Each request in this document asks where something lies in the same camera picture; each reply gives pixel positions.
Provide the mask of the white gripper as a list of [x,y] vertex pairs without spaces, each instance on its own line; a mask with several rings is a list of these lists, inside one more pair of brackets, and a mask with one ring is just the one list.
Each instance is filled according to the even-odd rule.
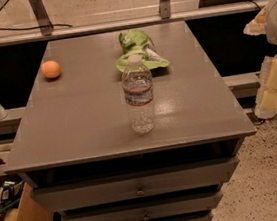
[[[252,36],[266,33],[268,42],[277,45],[277,0],[269,0],[243,30]],[[264,58],[259,79],[254,112],[259,119],[270,119],[277,115],[277,54]]]

